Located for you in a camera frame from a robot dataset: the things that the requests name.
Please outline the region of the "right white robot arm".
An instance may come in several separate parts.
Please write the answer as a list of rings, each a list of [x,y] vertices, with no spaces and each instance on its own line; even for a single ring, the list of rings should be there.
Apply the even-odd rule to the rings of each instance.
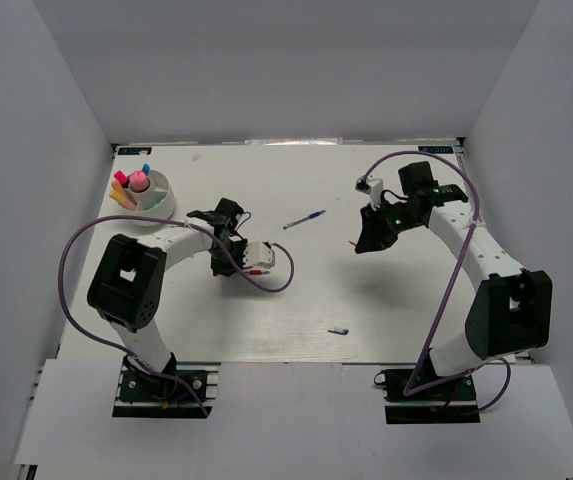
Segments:
[[[438,237],[456,259],[475,290],[462,333],[447,342],[426,344],[418,364],[419,390],[438,399],[450,391],[454,376],[508,354],[538,349],[548,343],[553,283],[543,270],[532,271],[512,258],[482,224],[467,191],[440,184],[429,162],[411,163],[398,172],[403,195],[391,203],[383,182],[360,177],[357,191],[369,201],[360,210],[358,254],[384,251],[401,233],[419,227]]]

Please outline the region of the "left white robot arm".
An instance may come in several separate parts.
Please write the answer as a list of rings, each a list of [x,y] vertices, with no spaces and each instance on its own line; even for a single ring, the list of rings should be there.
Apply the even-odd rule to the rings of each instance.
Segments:
[[[176,360],[154,321],[165,272],[188,257],[207,252],[215,276],[229,277],[243,265],[247,241],[231,239],[244,209],[223,198],[215,209],[192,211],[197,229],[169,227],[151,235],[111,238],[87,293],[87,302],[108,321],[129,350],[128,362],[146,371],[143,387],[165,399],[177,387]]]

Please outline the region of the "orange pink highlighter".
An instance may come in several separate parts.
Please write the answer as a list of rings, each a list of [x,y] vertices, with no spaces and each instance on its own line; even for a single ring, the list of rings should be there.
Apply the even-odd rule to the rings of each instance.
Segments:
[[[137,209],[137,206],[132,201],[116,190],[111,190],[109,197],[125,210],[135,211]]]

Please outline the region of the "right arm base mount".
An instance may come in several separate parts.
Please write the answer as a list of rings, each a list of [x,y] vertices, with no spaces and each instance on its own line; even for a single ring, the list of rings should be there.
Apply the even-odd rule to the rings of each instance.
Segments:
[[[478,424],[477,395],[473,380],[462,378],[432,387],[412,396],[403,388],[410,379],[411,368],[380,370],[373,384],[384,394],[384,411],[388,425]]]

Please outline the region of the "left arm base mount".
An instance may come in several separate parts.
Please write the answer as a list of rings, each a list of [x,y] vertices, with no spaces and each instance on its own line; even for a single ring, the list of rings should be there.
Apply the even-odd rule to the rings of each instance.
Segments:
[[[210,413],[216,399],[219,380],[218,364],[181,364],[176,376],[187,383]],[[192,394],[181,383],[159,379],[129,367],[121,366],[113,418],[139,419],[206,419],[207,416]]]

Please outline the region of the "pink black highlighter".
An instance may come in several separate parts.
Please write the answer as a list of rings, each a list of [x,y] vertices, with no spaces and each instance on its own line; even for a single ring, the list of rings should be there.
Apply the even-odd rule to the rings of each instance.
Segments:
[[[121,170],[118,170],[113,175],[114,179],[120,184],[120,186],[124,189],[127,189],[129,186],[129,177],[125,175]]]

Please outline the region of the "grey orange highlighter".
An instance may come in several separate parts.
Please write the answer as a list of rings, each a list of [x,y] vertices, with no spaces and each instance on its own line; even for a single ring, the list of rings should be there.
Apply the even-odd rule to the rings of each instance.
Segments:
[[[123,196],[126,195],[126,191],[124,190],[124,188],[122,187],[122,185],[119,181],[117,181],[117,180],[112,181],[111,187],[114,191],[116,191],[120,195],[123,195]]]

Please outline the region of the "pink glue bottle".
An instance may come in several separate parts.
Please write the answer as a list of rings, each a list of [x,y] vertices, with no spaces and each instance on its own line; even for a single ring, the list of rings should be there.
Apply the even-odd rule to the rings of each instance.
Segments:
[[[150,180],[142,170],[134,171],[129,177],[129,189],[134,193],[143,193],[150,188]]]

